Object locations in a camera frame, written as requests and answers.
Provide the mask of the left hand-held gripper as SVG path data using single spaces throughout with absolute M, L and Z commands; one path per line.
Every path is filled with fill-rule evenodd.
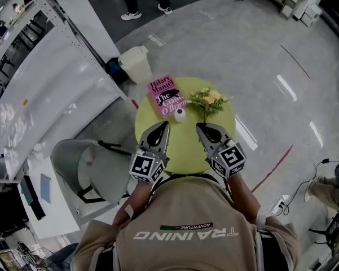
M 169 137 L 170 124 L 168 121 L 157 123 L 143 132 L 139 142 L 141 147 L 137 148 L 130 160 L 129 174 L 134 179 L 150 184 L 155 184 L 160 180 L 162 172 L 170 160 L 165 154 Z

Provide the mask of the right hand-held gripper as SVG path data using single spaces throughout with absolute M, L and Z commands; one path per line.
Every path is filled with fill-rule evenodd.
M 207 154 L 206 161 L 221 177 L 229 179 L 239 173 L 246 156 L 239 143 L 227 141 L 230 136 L 220 125 L 197 123 L 196 131 Z

